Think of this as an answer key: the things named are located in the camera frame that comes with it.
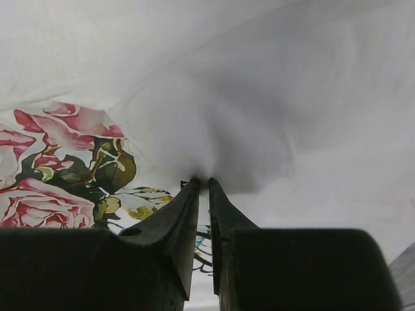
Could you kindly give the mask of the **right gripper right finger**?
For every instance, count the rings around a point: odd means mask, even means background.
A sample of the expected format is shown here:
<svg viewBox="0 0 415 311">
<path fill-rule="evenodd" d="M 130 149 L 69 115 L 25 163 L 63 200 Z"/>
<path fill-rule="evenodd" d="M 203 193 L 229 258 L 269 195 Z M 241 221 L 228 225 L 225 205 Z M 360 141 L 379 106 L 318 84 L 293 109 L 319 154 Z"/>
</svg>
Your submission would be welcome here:
<svg viewBox="0 0 415 311">
<path fill-rule="evenodd" d="M 258 226 L 231 203 L 224 189 L 215 178 L 210 178 L 207 186 L 209 190 L 213 290 L 218 295 L 225 244 L 229 239 L 230 232 L 234 229 L 257 229 Z"/>
</svg>

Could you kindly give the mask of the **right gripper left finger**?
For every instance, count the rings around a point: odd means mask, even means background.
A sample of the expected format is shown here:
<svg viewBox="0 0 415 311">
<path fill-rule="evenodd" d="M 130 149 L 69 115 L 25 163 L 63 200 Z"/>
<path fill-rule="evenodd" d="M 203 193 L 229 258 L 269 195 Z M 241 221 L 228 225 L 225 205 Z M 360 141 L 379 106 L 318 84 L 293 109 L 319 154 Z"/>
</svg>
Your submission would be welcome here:
<svg viewBox="0 0 415 311">
<path fill-rule="evenodd" d="M 166 206 L 140 223 L 122 230 L 120 238 L 161 257 L 188 300 L 198 225 L 200 181 L 188 181 Z"/>
</svg>

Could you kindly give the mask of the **white floral t shirt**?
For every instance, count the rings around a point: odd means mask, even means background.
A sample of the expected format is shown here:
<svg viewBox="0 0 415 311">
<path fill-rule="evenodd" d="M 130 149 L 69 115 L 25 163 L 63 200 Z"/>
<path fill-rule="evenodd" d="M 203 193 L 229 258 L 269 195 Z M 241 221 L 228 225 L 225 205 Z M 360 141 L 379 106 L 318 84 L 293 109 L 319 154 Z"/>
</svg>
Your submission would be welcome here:
<svg viewBox="0 0 415 311">
<path fill-rule="evenodd" d="M 119 233 L 193 178 L 185 300 Z M 413 310 L 414 2 L 2 1 L 1 309 Z"/>
</svg>

